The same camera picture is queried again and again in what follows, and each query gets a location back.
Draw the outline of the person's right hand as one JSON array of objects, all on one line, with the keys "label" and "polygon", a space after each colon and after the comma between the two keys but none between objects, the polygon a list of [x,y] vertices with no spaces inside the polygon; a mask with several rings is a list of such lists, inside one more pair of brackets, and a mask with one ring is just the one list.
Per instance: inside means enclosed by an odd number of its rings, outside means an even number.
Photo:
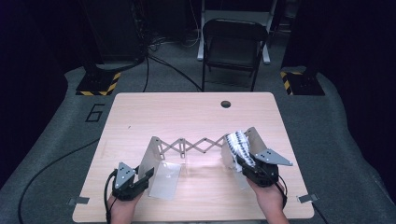
[{"label": "person's right hand", "polygon": [[271,215],[281,215],[283,213],[283,187],[273,184],[270,187],[259,187],[253,181],[247,181],[256,194],[258,205],[267,219]]}]

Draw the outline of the expandable metal book rack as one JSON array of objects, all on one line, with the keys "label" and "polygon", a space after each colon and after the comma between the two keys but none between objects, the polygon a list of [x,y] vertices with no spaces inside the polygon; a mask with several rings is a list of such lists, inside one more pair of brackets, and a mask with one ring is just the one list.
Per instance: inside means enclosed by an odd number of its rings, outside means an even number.
[{"label": "expandable metal book rack", "polygon": [[[257,133],[254,127],[249,128],[244,132],[250,144],[249,155],[261,152],[268,147],[262,141],[262,138]],[[177,190],[177,183],[179,182],[181,167],[179,163],[168,162],[165,154],[169,150],[175,151],[181,159],[185,159],[191,150],[195,150],[206,154],[210,149],[220,148],[220,156],[223,165],[233,173],[233,178],[240,189],[248,187],[247,176],[241,172],[237,172],[233,156],[225,141],[225,134],[219,140],[211,140],[209,138],[202,138],[196,143],[191,143],[185,138],[178,138],[174,143],[168,144],[159,137],[152,136],[148,144],[148,149],[141,161],[139,169],[143,172],[154,168],[153,180],[148,184],[148,195],[150,197],[173,200]],[[245,162],[238,160],[242,166],[248,167]]]}]

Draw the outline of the person's left hand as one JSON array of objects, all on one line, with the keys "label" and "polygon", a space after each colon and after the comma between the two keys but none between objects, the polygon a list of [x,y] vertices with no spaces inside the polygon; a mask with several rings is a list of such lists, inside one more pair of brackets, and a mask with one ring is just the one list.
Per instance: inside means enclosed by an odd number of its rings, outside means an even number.
[{"label": "person's left hand", "polygon": [[111,195],[107,200],[108,210],[110,211],[110,223],[132,224],[135,208],[141,197],[142,194],[139,194],[131,201],[119,201]]}]

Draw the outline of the grey tape piece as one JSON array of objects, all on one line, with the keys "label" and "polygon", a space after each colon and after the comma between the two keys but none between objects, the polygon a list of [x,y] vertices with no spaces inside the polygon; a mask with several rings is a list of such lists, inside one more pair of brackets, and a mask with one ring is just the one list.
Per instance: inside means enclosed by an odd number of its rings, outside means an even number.
[{"label": "grey tape piece", "polygon": [[308,202],[314,202],[318,200],[318,195],[316,193],[313,194],[306,194],[303,196],[298,196],[297,200],[299,203],[308,203]]},{"label": "grey tape piece", "polygon": [[67,204],[71,206],[75,206],[77,204],[87,204],[88,202],[89,202],[89,198],[87,197],[74,197],[74,198],[70,198]]}]

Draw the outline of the black stand base striped edge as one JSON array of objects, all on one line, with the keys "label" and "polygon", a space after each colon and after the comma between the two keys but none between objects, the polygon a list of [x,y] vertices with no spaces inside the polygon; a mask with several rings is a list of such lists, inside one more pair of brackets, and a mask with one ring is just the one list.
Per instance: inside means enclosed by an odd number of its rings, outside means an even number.
[{"label": "black stand base striped edge", "polygon": [[288,95],[323,96],[324,90],[317,79],[317,71],[306,68],[303,72],[281,71],[284,88]]},{"label": "black stand base striped edge", "polygon": [[76,95],[110,95],[120,78],[119,69],[103,69],[94,65],[84,65],[85,75],[76,88]]}]

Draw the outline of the dark cabinet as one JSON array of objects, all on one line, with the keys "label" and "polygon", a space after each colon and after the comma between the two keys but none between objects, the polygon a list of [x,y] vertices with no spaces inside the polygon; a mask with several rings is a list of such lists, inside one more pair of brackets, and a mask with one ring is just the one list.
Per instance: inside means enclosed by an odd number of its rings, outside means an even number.
[{"label": "dark cabinet", "polygon": [[82,0],[82,4],[103,61],[133,62],[144,58],[133,0]]}]

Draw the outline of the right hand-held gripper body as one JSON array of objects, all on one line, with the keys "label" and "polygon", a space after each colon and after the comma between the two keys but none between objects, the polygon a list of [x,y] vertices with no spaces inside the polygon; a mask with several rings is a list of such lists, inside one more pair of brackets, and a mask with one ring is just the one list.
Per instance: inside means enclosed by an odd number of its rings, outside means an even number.
[{"label": "right hand-held gripper body", "polygon": [[270,187],[278,181],[279,165],[293,165],[291,161],[270,148],[251,154],[251,157],[256,165],[254,167],[247,166],[247,178],[262,188]]}]

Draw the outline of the white black patterned cloth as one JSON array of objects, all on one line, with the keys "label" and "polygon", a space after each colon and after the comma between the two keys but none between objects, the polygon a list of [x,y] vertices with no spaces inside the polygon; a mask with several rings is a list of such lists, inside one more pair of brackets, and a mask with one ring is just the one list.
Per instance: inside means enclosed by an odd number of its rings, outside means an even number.
[{"label": "white black patterned cloth", "polygon": [[235,133],[227,134],[225,136],[225,141],[228,144],[233,156],[233,163],[236,171],[241,172],[242,165],[238,160],[241,160],[248,165],[250,144],[248,142],[247,136],[242,131],[236,131]]}]

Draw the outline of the black folding chair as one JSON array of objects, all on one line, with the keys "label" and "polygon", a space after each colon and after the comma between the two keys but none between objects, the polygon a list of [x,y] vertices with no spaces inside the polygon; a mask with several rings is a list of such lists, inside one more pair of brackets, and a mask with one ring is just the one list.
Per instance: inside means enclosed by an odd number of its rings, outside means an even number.
[{"label": "black folding chair", "polygon": [[206,83],[222,84],[206,78],[212,67],[249,72],[250,90],[254,91],[263,48],[269,36],[266,28],[255,21],[212,19],[203,29],[203,71],[201,90]]}]

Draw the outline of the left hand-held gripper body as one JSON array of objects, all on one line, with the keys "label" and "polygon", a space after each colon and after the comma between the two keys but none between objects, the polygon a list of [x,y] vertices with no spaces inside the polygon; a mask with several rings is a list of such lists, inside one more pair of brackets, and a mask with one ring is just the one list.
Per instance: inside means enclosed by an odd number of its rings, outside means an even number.
[{"label": "left hand-held gripper body", "polygon": [[112,195],[120,201],[131,201],[147,188],[146,184],[137,184],[134,178],[134,168],[121,162],[117,169],[116,177],[113,180]]}]

